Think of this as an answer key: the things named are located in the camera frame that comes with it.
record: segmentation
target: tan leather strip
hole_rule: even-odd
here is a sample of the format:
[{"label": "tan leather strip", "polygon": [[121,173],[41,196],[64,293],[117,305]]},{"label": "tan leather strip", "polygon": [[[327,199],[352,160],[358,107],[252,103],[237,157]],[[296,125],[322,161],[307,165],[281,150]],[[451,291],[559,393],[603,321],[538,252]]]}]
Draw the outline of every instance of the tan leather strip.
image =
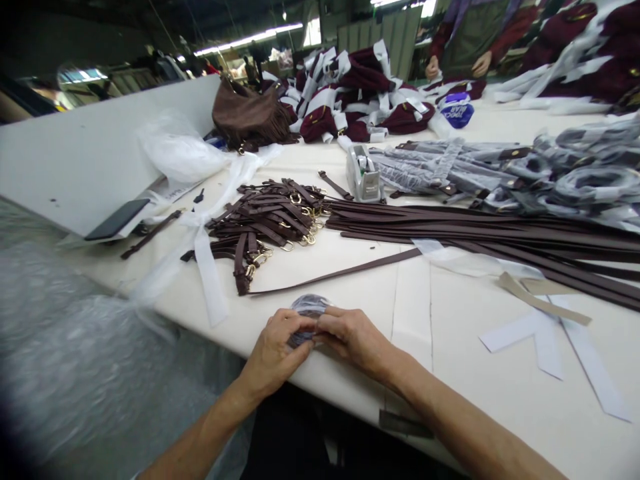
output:
[{"label": "tan leather strip", "polygon": [[574,295],[580,293],[550,280],[522,279],[520,283],[532,295]]},{"label": "tan leather strip", "polygon": [[522,288],[520,284],[518,284],[518,282],[516,282],[516,280],[514,280],[514,278],[507,272],[500,275],[498,283],[506,291],[512,293],[523,302],[528,303],[530,306],[537,308],[538,310],[542,310],[568,320],[576,321],[581,325],[588,325],[591,322],[591,318],[586,315],[582,315],[582,313],[567,310],[566,308],[558,307],[557,305],[553,305],[552,303],[548,303],[534,297],[532,294],[524,290],[524,288]]}]

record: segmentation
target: hand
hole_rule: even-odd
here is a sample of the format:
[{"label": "hand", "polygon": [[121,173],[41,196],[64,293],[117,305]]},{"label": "hand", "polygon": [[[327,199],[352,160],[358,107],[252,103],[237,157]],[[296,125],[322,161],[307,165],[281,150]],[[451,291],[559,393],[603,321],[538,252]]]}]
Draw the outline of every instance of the hand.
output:
[{"label": "hand", "polygon": [[486,74],[491,65],[491,51],[484,52],[480,58],[475,61],[471,68],[471,73],[475,78],[480,78]]},{"label": "hand", "polygon": [[327,307],[318,320],[317,332],[314,340],[326,343],[374,380],[385,384],[391,380],[398,350],[362,310]]},{"label": "hand", "polygon": [[292,333],[314,331],[315,321],[298,315],[295,310],[278,310],[262,330],[249,360],[238,377],[244,392],[257,402],[275,393],[307,359],[314,342],[307,341],[296,349],[287,345]]},{"label": "hand", "polygon": [[429,64],[425,70],[425,75],[427,76],[427,80],[433,80],[438,76],[438,72],[440,72],[440,66],[438,65],[438,57],[435,55],[431,57],[429,60]]}]

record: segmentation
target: window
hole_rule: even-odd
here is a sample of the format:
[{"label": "window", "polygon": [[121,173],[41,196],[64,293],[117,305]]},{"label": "window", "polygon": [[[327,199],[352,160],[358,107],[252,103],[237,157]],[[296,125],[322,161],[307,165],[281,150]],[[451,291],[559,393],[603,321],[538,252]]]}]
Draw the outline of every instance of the window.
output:
[{"label": "window", "polygon": [[316,17],[307,23],[307,32],[305,34],[305,42],[303,47],[318,45],[322,43],[322,35],[320,35],[320,17]]}]

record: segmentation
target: forearm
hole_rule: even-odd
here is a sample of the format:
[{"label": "forearm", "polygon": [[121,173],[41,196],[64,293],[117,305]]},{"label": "forearm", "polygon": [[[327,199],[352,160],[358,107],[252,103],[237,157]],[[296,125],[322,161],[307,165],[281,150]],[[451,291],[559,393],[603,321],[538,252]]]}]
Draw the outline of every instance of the forearm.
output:
[{"label": "forearm", "polygon": [[564,479],[520,438],[440,382],[403,351],[387,386],[405,398],[453,456],[478,479]]},{"label": "forearm", "polygon": [[229,438],[258,404],[236,380],[208,412],[140,474],[139,480],[204,479]]}]

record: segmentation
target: bubble wrap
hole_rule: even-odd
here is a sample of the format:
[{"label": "bubble wrap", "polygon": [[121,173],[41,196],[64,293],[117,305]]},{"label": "bubble wrap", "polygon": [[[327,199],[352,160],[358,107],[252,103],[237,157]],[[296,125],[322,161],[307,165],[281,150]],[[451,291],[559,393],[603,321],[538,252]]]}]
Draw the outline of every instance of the bubble wrap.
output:
[{"label": "bubble wrap", "polygon": [[98,287],[46,248],[25,242],[0,251],[0,355],[50,326],[57,314]]},{"label": "bubble wrap", "polygon": [[24,241],[53,245],[66,233],[11,203],[0,200],[0,250]]},{"label": "bubble wrap", "polygon": [[12,433],[41,463],[92,439],[122,433],[166,375],[171,348],[127,302],[74,302],[6,358]]},{"label": "bubble wrap", "polygon": [[[95,439],[45,469],[68,479],[129,480],[144,470],[216,401],[240,373],[243,361],[228,350],[183,331],[162,385],[136,422],[119,435]],[[247,462],[254,417],[227,443],[208,479],[236,480]]]}]

